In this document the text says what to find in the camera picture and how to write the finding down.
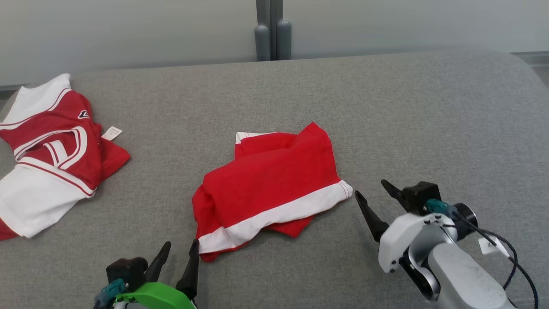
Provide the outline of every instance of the black cable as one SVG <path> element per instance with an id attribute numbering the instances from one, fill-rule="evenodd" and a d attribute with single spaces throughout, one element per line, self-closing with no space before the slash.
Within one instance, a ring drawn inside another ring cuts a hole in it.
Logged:
<path id="1" fill-rule="evenodd" d="M 514 302 L 513 302 L 509 297 L 508 297 L 507 299 L 509 300 L 509 302 L 511 303 L 511 305 L 513 305 L 513 307 L 518 308 L 517 305 L 515 305 Z"/>
<path id="2" fill-rule="evenodd" d="M 524 270 L 524 268 L 522 268 L 522 266 L 517 262 L 517 260 L 515 260 L 514 258 L 512 257 L 509 257 L 509 260 L 515 265 L 517 266 L 518 270 L 524 275 L 524 277 L 526 278 L 526 280 L 528 281 L 528 284 L 530 284 L 530 287 L 532 288 L 532 293 L 534 294 L 534 309 L 537 309 L 538 305 L 539 305 L 539 300 L 537 298 L 537 290 L 536 290 L 536 286 L 534 285 L 534 282 L 532 281 L 532 278 L 530 278 L 530 276 L 528 275 L 528 273 L 526 273 L 526 271 Z"/>
<path id="3" fill-rule="evenodd" d="M 494 232 L 491 232 L 491 231 L 488 231 L 488 230 L 485 230 L 485 229 L 479 229 L 479 230 L 483 231 L 486 234 L 493 235 L 496 238 L 498 238 L 499 240 L 503 241 L 509 247 L 509 249 L 511 249 L 511 251 L 513 252 L 513 258 L 515 259 L 515 261 L 518 261 L 517 250 L 515 250 L 513 245 L 511 245 L 511 243 L 507 239 L 497 235 Z M 507 287 L 509 286 L 509 284 L 511 283 L 511 279 L 513 279 L 513 276 L 514 276 L 516 271 L 517 271 L 517 266 L 515 264 L 513 264 L 513 269 L 511 270 L 511 274 L 509 274 L 509 277 L 507 278 L 507 281 L 503 285 L 504 290 L 506 290 Z"/>
<path id="4" fill-rule="evenodd" d="M 483 231 L 484 230 L 481 230 L 479 229 L 477 226 L 475 226 L 473 223 L 469 222 L 469 220 L 467 220 L 463 215 L 461 215 L 460 213 L 457 213 L 457 212 L 453 212 L 453 214 L 455 216 L 458 217 L 458 219 L 460 219 L 461 221 L 464 221 L 465 223 L 467 223 L 470 227 L 472 227 L 475 231 L 477 231 L 480 235 L 482 235 L 482 237 L 486 238 L 486 240 L 488 240 L 491 244 L 493 244 L 494 246 L 497 247 L 497 244 L 495 241 L 492 240 L 492 238 L 488 237 L 486 235 L 486 233 L 484 233 Z M 538 309 L 538 306 L 539 306 L 539 299 L 537 297 L 537 290 L 536 290 L 536 286 L 534 285 L 534 282 L 532 281 L 532 279 L 530 278 L 530 276 L 528 275 L 528 273 L 524 270 L 524 268 L 522 268 L 522 266 L 517 262 L 517 260 L 515 260 L 514 258 L 512 257 L 508 257 L 509 260 L 513 263 L 513 265 L 515 265 L 518 270 L 522 273 L 522 275 L 524 275 L 524 277 L 526 278 L 526 280 L 528 281 L 528 284 L 530 284 L 530 288 L 532 289 L 532 293 L 534 294 L 534 309 Z"/>
<path id="5" fill-rule="evenodd" d="M 452 212 L 452 213 L 453 213 L 453 215 L 456 216 L 459 220 L 461 220 L 461 221 L 467 223 L 471 228 L 473 228 L 473 229 L 474 229 L 475 231 L 477 231 L 480 235 L 482 235 L 482 237 L 486 238 L 492 245 L 494 245 L 494 247 L 497 247 L 496 242 L 495 242 L 492 238 L 490 238 L 490 237 L 488 237 L 486 234 L 484 234 L 483 231 L 481 231 L 479 228 L 477 228 L 477 226 L 474 225 L 473 223 L 469 222 L 469 220 L 467 220 L 467 218 L 465 218 L 462 214 L 460 214 L 460 213 L 458 213 L 458 212 L 456 212 L 456 211 L 454 211 L 454 212 Z"/>

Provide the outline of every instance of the white label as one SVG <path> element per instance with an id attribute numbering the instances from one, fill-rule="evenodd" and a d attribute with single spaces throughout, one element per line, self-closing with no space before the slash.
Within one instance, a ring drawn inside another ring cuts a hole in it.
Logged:
<path id="1" fill-rule="evenodd" d="M 109 130 L 107 130 L 105 134 L 103 134 L 101 137 L 106 140 L 112 141 L 115 137 L 119 136 L 120 133 L 122 133 L 122 130 L 111 126 Z"/>
<path id="2" fill-rule="evenodd" d="M 491 242 L 488 241 L 488 239 L 484 237 L 479 238 L 479 245 L 483 255 L 499 251 L 506 257 L 509 257 L 509 252 L 507 252 L 507 250 L 504 248 L 504 246 L 501 244 L 500 240 L 497 237 L 492 235 L 488 235 L 488 237 L 493 240 L 497 244 L 497 246 L 494 246 Z"/>

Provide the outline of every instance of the gray couch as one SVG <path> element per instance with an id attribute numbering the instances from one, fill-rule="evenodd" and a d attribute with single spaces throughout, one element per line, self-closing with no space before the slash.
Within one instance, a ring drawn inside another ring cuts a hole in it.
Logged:
<path id="1" fill-rule="evenodd" d="M 404 213 L 380 185 L 420 180 L 471 206 L 506 237 L 549 307 L 549 92 L 520 59 L 434 52 L 115 70 L 74 76 L 97 122 L 124 132 L 131 160 L 96 195 L 33 239 L 0 242 L 0 308 L 91 308 L 118 258 L 172 251 L 160 281 L 181 276 L 196 223 L 191 197 L 233 157 L 236 131 L 299 132 L 311 121 L 333 142 L 341 178 L 387 221 Z M 13 155 L 0 142 L 0 176 Z M 460 242 L 503 283 L 511 264 Z M 508 294 L 533 298 L 517 273 Z M 296 239 L 262 232 L 200 265 L 199 308 L 432 308 L 400 270 L 385 274 L 349 199 Z"/>

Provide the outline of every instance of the gray wall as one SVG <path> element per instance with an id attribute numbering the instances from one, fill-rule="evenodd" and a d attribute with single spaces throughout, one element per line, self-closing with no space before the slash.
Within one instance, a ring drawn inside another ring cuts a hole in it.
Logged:
<path id="1" fill-rule="evenodd" d="M 0 89 L 57 74 L 255 60 L 253 0 L 3 0 Z M 548 0 L 286 0 L 293 58 L 549 50 Z"/>
<path id="2" fill-rule="evenodd" d="M 549 0 L 286 0 L 292 58 L 444 48 L 549 51 Z"/>
<path id="3" fill-rule="evenodd" d="M 251 0 L 3 0 L 0 86 L 68 72 L 255 60 Z"/>

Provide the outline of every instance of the teal connector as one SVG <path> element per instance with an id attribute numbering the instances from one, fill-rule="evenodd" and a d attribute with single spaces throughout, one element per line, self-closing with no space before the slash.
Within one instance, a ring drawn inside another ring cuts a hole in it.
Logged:
<path id="1" fill-rule="evenodd" d="M 452 220 L 457 220 L 458 218 L 453 214 L 453 212 L 457 212 L 457 208 L 453 205 L 450 205 L 446 202 L 442 202 L 439 200 L 435 200 L 433 198 L 427 200 L 427 203 L 425 203 L 425 206 L 427 207 L 427 210 L 434 213 L 441 213 L 446 215 Z"/>
<path id="2" fill-rule="evenodd" d="M 93 299 L 97 308 L 105 307 L 118 294 L 126 290 L 126 285 L 122 279 L 118 278 L 104 287 L 99 294 Z"/>

